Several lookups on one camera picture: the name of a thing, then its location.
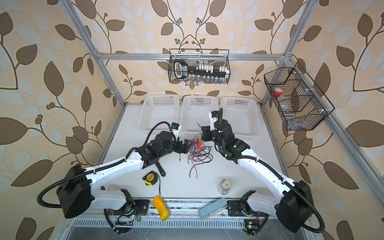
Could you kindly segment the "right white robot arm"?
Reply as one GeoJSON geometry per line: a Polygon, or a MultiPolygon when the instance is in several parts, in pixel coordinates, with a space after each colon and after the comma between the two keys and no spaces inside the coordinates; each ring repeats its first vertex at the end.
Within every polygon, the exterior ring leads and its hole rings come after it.
{"type": "Polygon", "coordinates": [[[325,231],[325,222],[315,208],[312,192],[304,181],[296,182],[263,161],[244,141],[235,137],[231,125],[223,118],[223,109],[209,113],[210,125],[202,126],[205,142],[213,142],[228,161],[248,170],[273,194],[272,197],[249,191],[244,195],[245,212],[262,212],[277,217],[289,231],[304,228],[312,233],[325,231]]]}

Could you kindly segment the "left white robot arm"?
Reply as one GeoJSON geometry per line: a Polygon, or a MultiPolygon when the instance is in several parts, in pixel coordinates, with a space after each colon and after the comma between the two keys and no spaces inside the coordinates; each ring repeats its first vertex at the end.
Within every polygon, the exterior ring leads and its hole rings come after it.
{"type": "Polygon", "coordinates": [[[75,218],[88,210],[114,210],[127,212],[134,200],[126,189],[107,191],[102,187],[131,172],[140,171],[151,165],[161,167],[161,157],[171,153],[187,154],[193,141],[178,139],[181,126],[162,122],[169,128],[146,139],[142,146],[133,147],[121,159],[107,164],[83,169],[76,165],[66,177],[40,192],[37,203],[45,208],[62,209],[65,218],[75,218]]]}

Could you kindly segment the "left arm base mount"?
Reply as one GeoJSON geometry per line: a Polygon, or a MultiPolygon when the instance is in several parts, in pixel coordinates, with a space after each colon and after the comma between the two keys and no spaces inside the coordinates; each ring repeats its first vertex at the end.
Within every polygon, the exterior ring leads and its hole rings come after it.
{"type": "Polygon", "coordinates": [[[141,217],[146,215],[149,210],[149,200],[135,201],[128,190],[121,189],[126,203],[118,210],[104,209],[104,216],[108,225],[117,235],[127,233],[130,229],[121,228],[121,226],[133,226],[133,222],[141,221],[141,217]]]}

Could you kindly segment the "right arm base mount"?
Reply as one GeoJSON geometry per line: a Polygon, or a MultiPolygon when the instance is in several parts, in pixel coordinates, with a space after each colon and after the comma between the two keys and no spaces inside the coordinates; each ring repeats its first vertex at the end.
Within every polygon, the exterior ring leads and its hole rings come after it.
{"type": "Polygon", "coordinates": [[[227,200],[228,215],[230,217],[252,217],[250,220],[245,220],[244,231],[249,236],[256,236],[270,217],[268,214],[255,212],[251,209],[247,200],[254,193],[256,191],[250,190],[239,200],[227,200]]]}

